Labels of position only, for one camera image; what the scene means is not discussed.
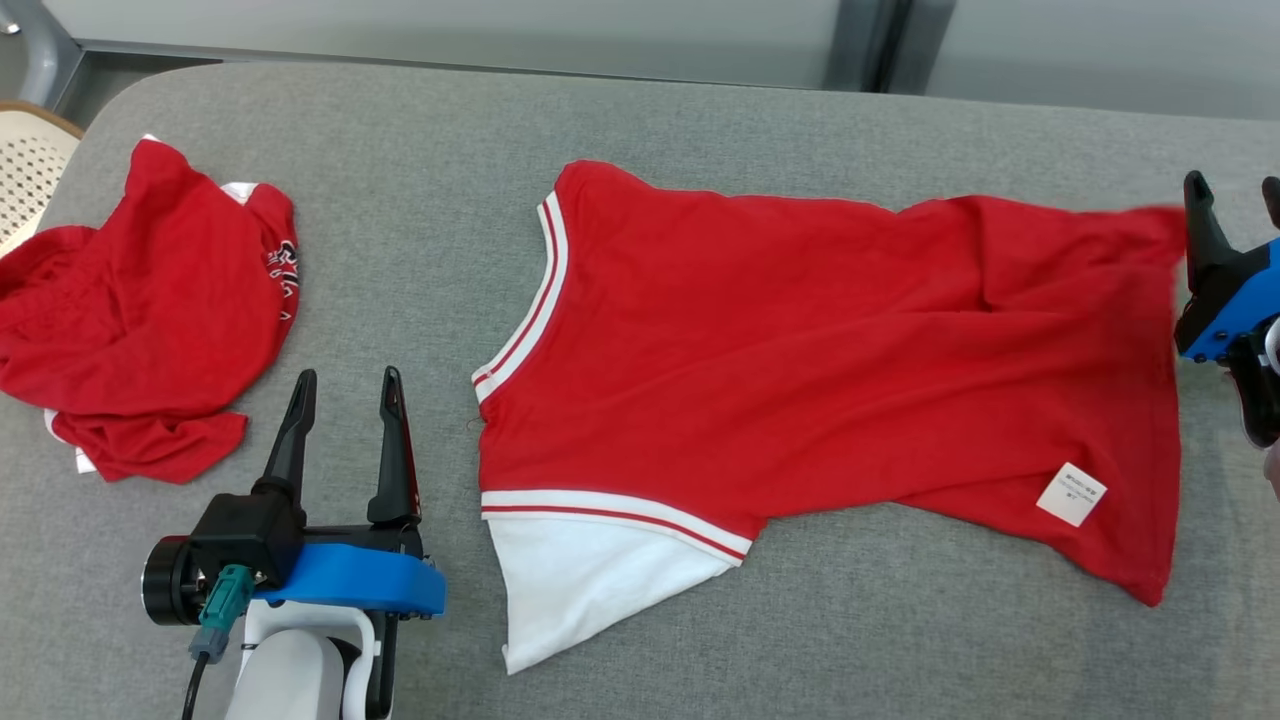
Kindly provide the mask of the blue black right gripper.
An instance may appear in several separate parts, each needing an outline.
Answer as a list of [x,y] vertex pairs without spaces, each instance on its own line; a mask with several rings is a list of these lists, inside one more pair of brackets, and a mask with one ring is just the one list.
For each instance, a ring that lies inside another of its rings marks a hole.
[[[1187,283],[1190,299],[1175,325],[1178,354],[1196,363],[1219,360],[1239,336],[1277,315],[1279,240],[1235,250],[1219,223],[1215,196],[1199,170],[1183,183],[1187,215]],[[1280,229],[1280,179],[1262,181],[1272,227]]]

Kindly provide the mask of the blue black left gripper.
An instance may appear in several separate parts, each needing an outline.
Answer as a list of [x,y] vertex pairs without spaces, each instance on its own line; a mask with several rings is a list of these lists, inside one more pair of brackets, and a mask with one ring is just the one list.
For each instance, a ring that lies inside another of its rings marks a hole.
[[[253,495],[300,498],[306,439],[315,421],[317,373],[300,373]],[[436,618],[445,612],[447,580],[424,552],[419,527],[421,503],[416,462],[396,366],[387,366],[380,395],[383,421],[378,492],[369,501],[374,527],[319,527],[303,534],[294,564],[271,577],[247,562],[233,575],[251,600],[273,606],[311,603],[384,612],[392,618]],[[166,536],[152,548],[142,570],[142,605],[161,626],[195,626],[215,598],[221,568],[197,559],[195,542]]]

